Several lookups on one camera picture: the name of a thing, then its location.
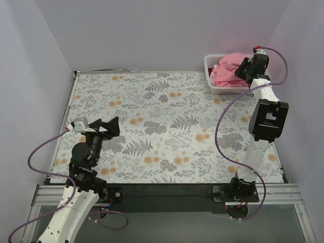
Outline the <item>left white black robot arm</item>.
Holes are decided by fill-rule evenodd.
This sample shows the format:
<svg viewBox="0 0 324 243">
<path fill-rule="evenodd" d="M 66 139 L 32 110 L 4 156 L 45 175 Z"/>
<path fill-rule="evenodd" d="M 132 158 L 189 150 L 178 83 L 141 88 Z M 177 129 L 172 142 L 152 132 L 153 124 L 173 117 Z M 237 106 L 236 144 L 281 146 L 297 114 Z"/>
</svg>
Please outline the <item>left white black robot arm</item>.
<svg viewBox="0 0 324 243">
<path fill-rule="evenodd" d="M 119 136 L 119 118 L 108 122 L 98 119 L 89 124 L 82 117 L 74 119 L 71 125 L 86 140 L 71 150 L 69 179 L 61 201 L 37 242 L 73 242 L 93 205 L 108 197 L 107 182 L 98 178 L 94 167 L 98 165 L 103 141 Z"/>
</svg>

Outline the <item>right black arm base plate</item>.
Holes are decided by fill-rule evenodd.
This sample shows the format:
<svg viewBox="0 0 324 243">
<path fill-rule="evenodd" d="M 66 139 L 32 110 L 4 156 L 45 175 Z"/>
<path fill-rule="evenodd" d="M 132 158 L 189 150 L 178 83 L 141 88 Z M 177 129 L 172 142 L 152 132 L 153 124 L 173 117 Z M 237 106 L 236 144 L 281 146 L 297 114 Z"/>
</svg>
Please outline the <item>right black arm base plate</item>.
<svg viewBox="0 0 324 243">
<path fill-rule="evenodd" d="M 212 187 L 213 201 L 216 203 L 241 203 L 259 202 L 259 196 L 256 190 L 252 194 L 245 192 L 234 192 L 227 185 L 213 186 Z"/>
</svg>

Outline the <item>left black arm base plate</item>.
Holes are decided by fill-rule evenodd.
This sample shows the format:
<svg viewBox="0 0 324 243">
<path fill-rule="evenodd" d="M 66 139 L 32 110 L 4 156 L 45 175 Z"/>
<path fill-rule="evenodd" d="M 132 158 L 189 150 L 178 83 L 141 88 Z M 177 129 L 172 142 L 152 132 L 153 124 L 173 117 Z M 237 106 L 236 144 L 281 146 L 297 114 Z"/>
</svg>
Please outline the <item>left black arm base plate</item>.
<svg viewBox="0 0 324 243">
<path fill-rule="evenodd" d="M 124 189 L 122 187 L 103 187 L 99 190 L 99 200 L 97 203 L 116 203 L 123 201 Z"/>
</svg>

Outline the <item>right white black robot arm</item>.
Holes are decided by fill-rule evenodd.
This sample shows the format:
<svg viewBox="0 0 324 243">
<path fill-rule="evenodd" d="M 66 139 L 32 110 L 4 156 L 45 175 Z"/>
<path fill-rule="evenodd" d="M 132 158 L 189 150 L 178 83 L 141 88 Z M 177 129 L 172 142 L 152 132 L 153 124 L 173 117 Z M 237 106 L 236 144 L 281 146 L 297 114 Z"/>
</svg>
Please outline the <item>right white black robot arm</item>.
<svg viewBox="0 0 324 243">
<path fill-rule="evenodd" d="M 262 49 L 254 50 L 251 58 L 244 58 L 235 76 L 244 79 L 257 100 L 249 123 L 248 149 L 235 176 L 230 182 L 233 199 L 247 200 L 257 194 L 256 179 L 260 164 L 270 144 L 282 134 L 289 105 L 275 95 L 270 77 L 265 74 L 269 56 Z"/>
</svg>

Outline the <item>pink t shirt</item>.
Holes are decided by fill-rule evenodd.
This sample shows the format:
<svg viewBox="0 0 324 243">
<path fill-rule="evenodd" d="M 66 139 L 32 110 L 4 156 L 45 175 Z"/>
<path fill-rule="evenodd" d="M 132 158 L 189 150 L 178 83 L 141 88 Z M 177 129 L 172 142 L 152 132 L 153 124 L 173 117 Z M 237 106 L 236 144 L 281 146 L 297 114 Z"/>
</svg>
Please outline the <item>pink t shirt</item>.
<svg viewBox="0 0 324 243">
<path fill-rule="evenodd" d="M 232 53 L 223 57 L 213 68 L 212 84 L 221 88 L 247 87 L 246 81 L 234 74 L 245 57 L 245 54 L 242 53 Z"/>
</svg>

